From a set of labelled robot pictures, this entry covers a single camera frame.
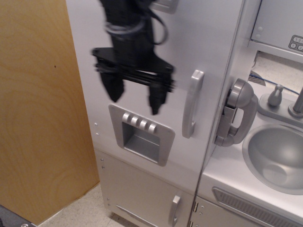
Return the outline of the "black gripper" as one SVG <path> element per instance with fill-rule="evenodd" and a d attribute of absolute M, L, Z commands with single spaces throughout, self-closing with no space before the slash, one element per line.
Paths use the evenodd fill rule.
<path fill-rule="evenodd" d="M 111 36 L 112 47 L 98 47 L 92 50 L 96 57 L 96 71 L 113 102 L 124 93 L 123 80 L 149 83 L 149 105 L 151 114 L 157 115 L 166 103 L 168 92 L 173 92 L 174 67 L 154 52 L 153 35 L 150 32 L 133 36 Z"/>

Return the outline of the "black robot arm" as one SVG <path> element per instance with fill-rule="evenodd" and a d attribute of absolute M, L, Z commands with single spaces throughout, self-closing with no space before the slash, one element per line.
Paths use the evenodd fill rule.
<path fill-rule="evenodd" d="M 158 114 L 173 89 L 174 67 L 159 58 L 154 47 L 168 38 L 165 23 L 150 9 L 151 0 L 103 0 L 105 31 L 112 47 L 95 48 L 96 70 L 110 97 L 117 102 L 124 80 L 149 87 L 149 105 Z"/>

